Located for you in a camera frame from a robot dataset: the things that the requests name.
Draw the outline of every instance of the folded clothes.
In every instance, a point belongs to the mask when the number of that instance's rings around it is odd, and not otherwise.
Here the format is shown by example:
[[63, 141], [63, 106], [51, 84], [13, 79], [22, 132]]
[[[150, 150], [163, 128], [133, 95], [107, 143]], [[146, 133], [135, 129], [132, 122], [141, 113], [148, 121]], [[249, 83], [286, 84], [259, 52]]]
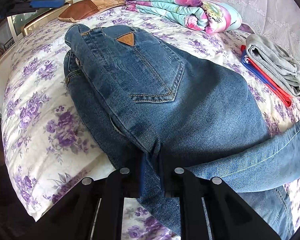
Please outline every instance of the folded clothes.
[[291, 96], [283, 91], [274, 81], [269, 78], [247, 55], [246, 46], [241, 46], [242, 64], [258, 77], [273, 93], [275, 93], [285, 106], [291, 106]]
[[249, 58], [282, 90], [300, 97], [300, 64], [283, 48], [268, 38], [251, 34], [246, 39]]
[[216, 0], [126, 0], [127, 10], [162, 16], [208, 34], [238, 29], [240, 14]]

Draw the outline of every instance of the jeans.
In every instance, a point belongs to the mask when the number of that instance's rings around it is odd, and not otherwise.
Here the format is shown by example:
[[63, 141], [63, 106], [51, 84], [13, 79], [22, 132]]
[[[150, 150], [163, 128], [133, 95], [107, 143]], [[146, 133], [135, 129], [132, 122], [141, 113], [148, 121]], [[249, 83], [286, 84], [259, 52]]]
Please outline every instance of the jeans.
[[145, 154], [138, 201], [159, 222], [180, 234], [178, 199], [164, 198], [160, 188], [162, 154], [198, 177], [222, 177], [282, 239], [291, 237], [281, 185], [300, 177], [300, 122], [270, 138], [239, 74], [141, 29], [75, 24], [65, 40], [65, 80], [82, 121], [115, 168]]

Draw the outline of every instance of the floral bedsheet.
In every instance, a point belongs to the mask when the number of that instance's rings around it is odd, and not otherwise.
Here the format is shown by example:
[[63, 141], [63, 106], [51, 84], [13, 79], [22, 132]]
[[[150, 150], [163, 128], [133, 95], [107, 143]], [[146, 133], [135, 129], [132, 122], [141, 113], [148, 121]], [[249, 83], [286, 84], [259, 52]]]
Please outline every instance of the floral bedsheet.
[[[130, 25], [199, 58], [241, 74], [255, 97], [271, 135], [300, 119], [300, 98], [291, 108], [240, 63], [245, 39], [237, 31], [205, 33], [154, 15], [115, 8], [81, 23], [90, 28]], [[64, 36], [71, 23], [53, 20], [23, 38], [12, 57], [2, 117], [5, 162], [18, 198], [38, 220], [81, 178], [101, 179], [114, 171], [106, 154], [82, 124], [64, 83]], [[285, 185], [292, 201], [293, 224], [300, 225], [300, 179]], [[122, 239], [180, 239], [135, 199], [126, 199]]]

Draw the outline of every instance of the picture frame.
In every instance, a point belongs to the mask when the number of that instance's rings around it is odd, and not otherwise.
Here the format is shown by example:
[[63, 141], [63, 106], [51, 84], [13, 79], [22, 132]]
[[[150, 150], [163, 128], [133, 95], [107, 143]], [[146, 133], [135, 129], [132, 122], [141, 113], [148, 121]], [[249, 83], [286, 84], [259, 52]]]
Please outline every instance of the picture frame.
[[4, 44], [4, 49], [7, 51], [13, 44], [14, 44], [14, 39], [11, 38], [10, 40], [8, 40], [5, 44]]

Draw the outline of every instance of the gray towel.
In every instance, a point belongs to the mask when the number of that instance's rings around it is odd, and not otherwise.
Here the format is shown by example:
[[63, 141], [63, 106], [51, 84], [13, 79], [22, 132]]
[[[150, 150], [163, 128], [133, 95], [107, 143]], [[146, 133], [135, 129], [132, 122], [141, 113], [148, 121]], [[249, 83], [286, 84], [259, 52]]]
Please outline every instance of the gray towel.
[[246, 51], [249, 58], [282, 90], [292, 97], [300, 97], [300, 64], [291, 54], [257, 34], [247, 37]]

